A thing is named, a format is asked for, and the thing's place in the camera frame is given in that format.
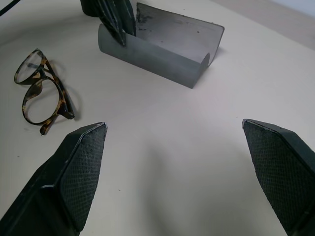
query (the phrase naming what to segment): textured gripper pad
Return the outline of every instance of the textured gripper pad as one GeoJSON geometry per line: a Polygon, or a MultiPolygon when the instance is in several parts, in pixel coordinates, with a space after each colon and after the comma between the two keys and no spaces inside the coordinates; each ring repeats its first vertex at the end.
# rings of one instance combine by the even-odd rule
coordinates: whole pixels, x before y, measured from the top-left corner
{"type": "Polygon", "coordinates": [[[106,127],[85,135],[61,179],[60,193],[77,231],[87,221],[97,188],[106,127]]]}
{"type": "Polygon", "coordinates": [[[315,179],[279,134],[249,122],[243,129],[258,181],[289,233],[315,198],[315,179]]]}

